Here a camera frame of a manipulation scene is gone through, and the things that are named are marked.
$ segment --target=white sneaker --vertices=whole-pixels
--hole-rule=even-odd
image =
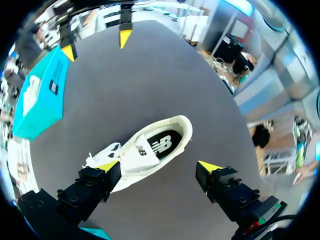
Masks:
[[[182,115],[157,121],[138,131],[123,147],[116,142],[88,157],[86,166],[97,168],[119,160],[122,177],[114,193],[150,176],[183,153],[192,132],[191,122]]]

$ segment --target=shoe insole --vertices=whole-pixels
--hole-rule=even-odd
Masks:
[[[182,136],[175,130],[167,130],[150,137],[147,141],[158,159],[172,153],[180,143]]]

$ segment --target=new balance logo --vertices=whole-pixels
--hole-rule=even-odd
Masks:
[[[141,146],[141,145],[136,145],[135,147],[136,147],[136,149],[138,149],[138,152],[139,152],[139,154],[140,154],[141,156],[147,155],[146,150],[143,148],[143,146]]]
[[[165,136],[164,138],[160,139],[160,142],[155,141],[154,143],[152,143],[152,150],[154,152],[155,155],[157,155],[157,153],[162,153],[163,151],[169,149],[172,145],[171,142],[171,136]]]

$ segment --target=cable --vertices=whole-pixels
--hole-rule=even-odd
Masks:
[[[151,3],[154,3],[154,2],[157,2],[157,1],[159,1],[159,0],[153,0],[153,1],[148,1],[148,2],[146,2],[146,3],[140,3],[139,4],[139,2],[138,1],[136,1],[135,3],[134,3],[134,5],[147,5],[147,4],[151,4]]]
[[[256,234],[257,232],[260,232],[264,229],[266,229],[267,227],[269,227],[272,224],[275,224],[277,222],[283,221],[283,220],[293,220],[296,218],[296,215],[284,215],[284,216],[279,216],[273,220],[269,220],[266,223],[258,226],[257,228],[255,228],[253,231],[249,232],[246,235],[243,235],[239,240],[245,240],[248,237],[251,237],[252,235]]]

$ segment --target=gray table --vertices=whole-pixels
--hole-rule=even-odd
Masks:
[[[251,188],[258,164],[245,119],[216,73],[182,38],[156,21],[134,23],[124,49],[118,27],[76,43],[64,92],[64,116],[31,143],[40,188],[56,196],[89,155],[125,143],[155,121],[187,116],[193,136],[160,171],[111,195],[85,226],[113,240],[227,240],[237,228],[195,179],[198,160],[232,166]]]

